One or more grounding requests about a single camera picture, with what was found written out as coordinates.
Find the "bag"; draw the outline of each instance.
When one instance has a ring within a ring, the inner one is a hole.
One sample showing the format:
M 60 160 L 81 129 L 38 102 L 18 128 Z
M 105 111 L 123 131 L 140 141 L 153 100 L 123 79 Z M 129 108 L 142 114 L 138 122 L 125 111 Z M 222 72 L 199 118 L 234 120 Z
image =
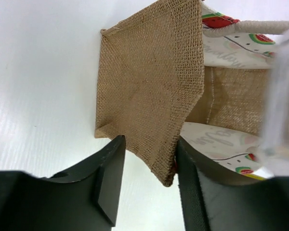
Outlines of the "bag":
M 275 27 L 199 0 L 159 0 L 102 30 L 95 137 L 125 135 L 127 149 L 170 186 L 185 121 L 257 135 L 275 50 L 257 33 L 282 33 L 289 22 Z

